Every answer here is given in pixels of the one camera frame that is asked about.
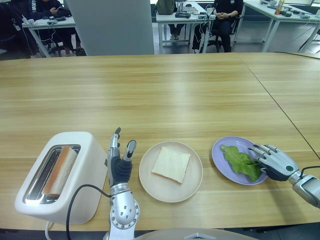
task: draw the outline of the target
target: sneaker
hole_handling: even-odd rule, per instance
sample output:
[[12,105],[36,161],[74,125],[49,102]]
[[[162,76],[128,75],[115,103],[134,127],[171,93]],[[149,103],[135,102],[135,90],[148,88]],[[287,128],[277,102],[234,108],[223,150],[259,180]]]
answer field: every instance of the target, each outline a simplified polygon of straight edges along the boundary
[[87,56],[85,50],[80,46],[75,48],[74,53],[76,56]]

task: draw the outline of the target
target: lettuce leaf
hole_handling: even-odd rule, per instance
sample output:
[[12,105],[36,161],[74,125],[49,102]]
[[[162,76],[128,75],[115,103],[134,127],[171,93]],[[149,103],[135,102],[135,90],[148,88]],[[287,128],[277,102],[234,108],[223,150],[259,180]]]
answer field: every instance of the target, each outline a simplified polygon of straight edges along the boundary
[[259,164],[252,161],[248,154],[239,152],[236,146],[222,145],[220,149],[236,174],[243,173],[248,175],[253,182],[258,180],[261,175]]

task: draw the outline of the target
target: beige plate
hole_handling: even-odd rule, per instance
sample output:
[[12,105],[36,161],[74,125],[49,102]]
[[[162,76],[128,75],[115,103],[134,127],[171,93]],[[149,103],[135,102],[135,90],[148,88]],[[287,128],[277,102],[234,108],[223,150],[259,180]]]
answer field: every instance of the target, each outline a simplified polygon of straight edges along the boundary
[[[161,147],[190,154],[182,184],[151,173]],[[203,174],[198,154],[178,141],[164,141],[154,145],[143,155],[139,166],[139,178],[143,188],[155,199],[166,203],[177,203],[190,198],[200,187]]]

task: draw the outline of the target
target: table surface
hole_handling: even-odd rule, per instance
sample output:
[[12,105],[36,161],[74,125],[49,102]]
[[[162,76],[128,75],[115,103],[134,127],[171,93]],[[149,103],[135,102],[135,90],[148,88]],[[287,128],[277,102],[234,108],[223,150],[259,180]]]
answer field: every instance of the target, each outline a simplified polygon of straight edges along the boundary
[[[39,19],[37,21],[35,21],[34,23],[31,24],[22,24],[23,28],[33,28],[33,29],[43,29],[43,28],[47,28],[48,27],[48,22],[49,19]],[[71,26],[74,27],[76,25],[74,18],[71,17],[67,17],[65,19],[65,21],[58,21],[56,24],[53,24],[52,27],[53,28],[66,28],[67,26]]]
[[269,4],[260,4],[259,0],[244,0],[246,6],[249,6],[258,12],[268,15],[268,17],[272,17],[277,20],[285,21],[285,22],[311,22],[311,23],[320,23],[320,19],[316,18],[314,14],[309,14],[309,12],[301,10],[291,5],[284,4],[283,6],[289,7],[292,10],[297,10],[303,13],[308,13],[307,16],[310,16],[310,19],[302,19],[299,15],[292,14],[290,17],[283,16],[281,14],[275,15],[275,9],[268,8]]
[[[186,1],[183,3],[183,5],[186,4],[191,4],[192,7],[196,8],[197,11],[200,12],[205,12],[206,10],[204,10],[198,3],[196,3],[195,1]],[[198,15],[194,15],[191,14],[190,18],[179,18],[175,16],[175,12],[172,15],[159,15],[158,13],[156,13],[155,17],[156,17],[156,21],[157,23],[160,22],[203,22],[203,19],[198,19]]]
[[[1,61],[0,72],[0,228],[44,229],[45,221],[16,212],[14,201],[52,136],[91,132],[107,150],[117,127],[122,151],[137,141],[129,181],[141,208],[136,230],[320,222],[319,210],[289,182],[240,185],[211,157],[218,139],[239,136],[279,147],[300,168],[319,165],[313,151],[319,151],[318,59],[283,53],[55,57]],[[189,145],[202,161],[202,184],[183,202],[160,202],[139,181],[142,156],[163,141]],[[308,173],[320,177],[318,169]],[[109,212],[102,197],[92,220],[71,230],[106,231]]]
[[285,55],[242,59],[320,156],[320,59],[312,60],[315,64],[297,64],[299,58],[287,59]]

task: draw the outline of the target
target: purple plate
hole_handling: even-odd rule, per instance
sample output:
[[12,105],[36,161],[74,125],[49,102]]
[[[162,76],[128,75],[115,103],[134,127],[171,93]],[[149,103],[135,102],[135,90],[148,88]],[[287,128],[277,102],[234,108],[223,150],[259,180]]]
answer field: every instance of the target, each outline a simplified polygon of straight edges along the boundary
[[257,181],[251,181],[248,175],[243,173],[235,173],[232,170],[231,164],[225,159],[224,152],[220,149],[221,145],[236,146],[240,153],[249,154],[253,159],[258,157],[253,151],[248,148],[252,147],[254,143],[238,136],[226,136],[215,142],[212,148],[212,159],[219,171],[228,179],[242,185],[256,185],[266,180],[267,175],[262,173]]

